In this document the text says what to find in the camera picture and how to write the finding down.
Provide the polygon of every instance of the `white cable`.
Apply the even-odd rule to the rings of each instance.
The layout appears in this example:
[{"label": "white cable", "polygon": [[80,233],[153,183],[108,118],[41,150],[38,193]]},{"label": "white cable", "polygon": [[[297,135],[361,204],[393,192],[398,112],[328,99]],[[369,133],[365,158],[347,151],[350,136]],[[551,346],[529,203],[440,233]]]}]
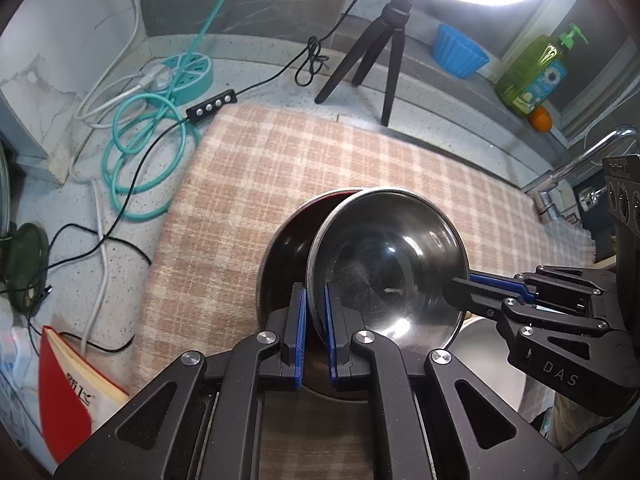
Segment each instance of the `white cable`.
[{"label": "white cable", "polygon": [[102,75],[95,82],[94,86],[89,90],[89,93],[84,96],[84,99],[82,99],[82,102],[78,107],[78,110],[76,110],[76,113],[74,114],[74,119],[76,121],[82,120],[79,118],[85,113],[84,108],[86,107],[87,102],[89,101],[89,99],[91,99],[92,95],[97,90],[98,86],[100,86],[101,83],[104,81],[104,79],[111,73],[111,70],[113,70],[113,67],[115,67],[120,62],[122,57],[125,55],[129,47],[131,46],[131,43],[133,43],[133,40],[136,38],[136,34],[138,33],[138,27],[140,26],[140,3],[138,0],[131,0],[131,3],[133,5],[133,15],[134,15],[133,33],[131,34],[129,41],[127,41],[127,43],[122,48],[120,53],[113,59],[113,61],[111,61],[109,66],[105,69]]},{"label": "white cable", "polygon": [[[87,108],[91,108],[91,106],[96,102],[98,97],[103,95],[108,89],[113,88],[114,86],[116,86],[119,83],[122,83],[123,81],[128,81],[128,80],[130,80],[132,78],[141,77],[141,76],[142,76],[141,72],[136,72],[135,74],[129,74],[129,75],[125,75],[125,76],[117,78],[116,81],[112,81],[107,86],[101,88],[99,92],[96,92],[95,95],[91,99],[89,99],[87,101],[86,107]],[[94,115],[97,115],[100,112],[105,111],[107,108],[110,108],[113,105],[115,105],[115,104],[117,104],[117,103],[119,103],[121,101],[124,101],[124,99],[129,97],[129,95],[132,95],[133,93],[135,93],[137,90],[140,90],[140,89],[142,89],[142,85],[141,84],[137,84],[133,88],[130,88],[126,92],[124,92],[124,93],[122,93],[120,95],[117,95],[113,99],[108,100],[107,102],[105,102],[104,104],[101,104],[97,108],[94,108],[93,110],[91,110],[91,111],[89,111],[89,112],[87,112],[87,113],[85,113],[83,115],[78,115],[76,117],[76,120],[84,121],[85,119],[88,119],[89,117],[93,117]]]},{"label": "white cable", "polygon": [[[80,156],[80,153],[82,152],[82,150],[84,149],[84,146],[89,141],[89,137],[91,137],[93,132],[94,132],[94,130],[91,129],[87,133],[86,137],[80,143],[80,145],[78,146],[78,149],[74,153],[74,156],[71,157],[71,160],[69,162],[69,175],[76,182],[80,182],[80,183],[83,183],[83,184],[90,184],[91,185],[91,188],[92,188],[92,190],[94,192],[95,219],[96,219],[96,225],[97,225],[96,230],[98,231],[97,237],[98,237],[98,240],[102,240],[102,236],[103,236],[102,210],[100,208],[100,194],[98,193],[97,183],[96,183],[94,178],[91,178],[91,177],[89,177],[89,178],[80,177],[76,173],[76,168],[75,168],[76,160],[78,160],[78,158]],[[84,326],[84,332],[82,332],[82,339],[80,340],[80,355],[82,357],[84,357],[86,355],[86,342],[88,341],[89,336],[91,335],[91,330],[94,327],[95,318],[97,317],[98,311],[100,310],[100,307],[102,306],[102,300],[104,299],[104,295],[105,295],[106,290],[107,290],[107,284],[109,283],[109,261],[107,259],[106,245],[107,245],[106,241],[104,241],[100,245],[100,258],[102,260],[102,282],[100,283],[100,289],[98,290],[98,296],[95,298],[94,306],[92,307],[91,314],[89,314],[89,319],[87,320],[86,325]]]},{"label": "white cable", "polygon": [[[115,108],[115,106],[117,105],[111,105],[111,108],[108,110],[108,112],[110,112],[111,110],[113,110],[113,108]],[[129,123],[129,121],[135,119],[136,117],[142,115],[142,113],[146,110],[148,106],[148,103],[146,100],[142,101],[142,104],[140,105],[140,108],[138,108],[137,110],[133,111],[130,115],[124,116],[123,118],[121,118],[121,120],[118,122],[118,126],[124,126],[125,124]],[[91,129],[94,130],[111,130],[111,128],[113,127],[113,121],[108,121],[106,123],[90,123],[88,121],[83,121],[83,123],[88,126]]]}]

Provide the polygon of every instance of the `white plate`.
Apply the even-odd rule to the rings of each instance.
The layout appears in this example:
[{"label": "white plate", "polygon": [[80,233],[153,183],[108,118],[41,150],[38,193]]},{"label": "white plate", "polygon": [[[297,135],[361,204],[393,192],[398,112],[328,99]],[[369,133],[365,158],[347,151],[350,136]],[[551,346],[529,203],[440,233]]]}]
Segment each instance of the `white plate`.
[{"label": "white plate", "polygon": [[509,348],[484,317],[467,319],[449,351],[514,410],[520,407],[527,376],[507,362]]}]

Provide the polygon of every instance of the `plug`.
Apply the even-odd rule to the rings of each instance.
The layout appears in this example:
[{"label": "plug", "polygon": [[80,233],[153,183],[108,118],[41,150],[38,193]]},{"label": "plug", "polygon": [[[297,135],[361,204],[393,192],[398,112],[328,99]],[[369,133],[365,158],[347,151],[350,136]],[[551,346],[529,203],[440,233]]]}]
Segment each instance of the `plug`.
[{"label": "plug", "polygon": [[152,90],[157,91],[166,88],[169,86],[169,83],[171,83],[171,69],[163,63],[152,65],[143,70],[143,72],[145,72],[145,75],[143,75],[138,82],[142,88],[147,88],[149,85],[152,85]]}]

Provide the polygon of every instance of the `plaid blanket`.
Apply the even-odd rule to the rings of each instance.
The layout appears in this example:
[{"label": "plaid blanket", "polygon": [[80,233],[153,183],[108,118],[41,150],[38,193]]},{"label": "plaid blanket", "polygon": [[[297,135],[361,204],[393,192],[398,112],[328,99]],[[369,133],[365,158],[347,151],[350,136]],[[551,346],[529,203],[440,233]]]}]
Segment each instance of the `plaid blanket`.
[{"label": "plaid blanket", "polygon": [[[531,200],[463,164],[380,134],[237,105],[213,121],[174,198],[146,285],[131,391],[190,349],[213,354],[256,331],[255,280],[278,226],[338,187],[400,186],[456,226],[472,269],[513,276],[539,264],[587,267],[590,234],[542,225]],[[366,404],[268,394],[262,479],[370,478]]]}]

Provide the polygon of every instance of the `blue plastic basket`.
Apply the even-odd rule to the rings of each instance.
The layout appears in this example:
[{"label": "blue plastic basket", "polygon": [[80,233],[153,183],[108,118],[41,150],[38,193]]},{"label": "blue plastic basket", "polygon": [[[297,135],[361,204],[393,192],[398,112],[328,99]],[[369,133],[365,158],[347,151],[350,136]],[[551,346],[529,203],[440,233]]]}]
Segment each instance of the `blue plastic basket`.
[{"label": "blue plastic basket", "polygon": [[444,23],[438,27],[433,59],[444,70],[462,79],[489,63],[489,57],[482,48],[459,30]]}]

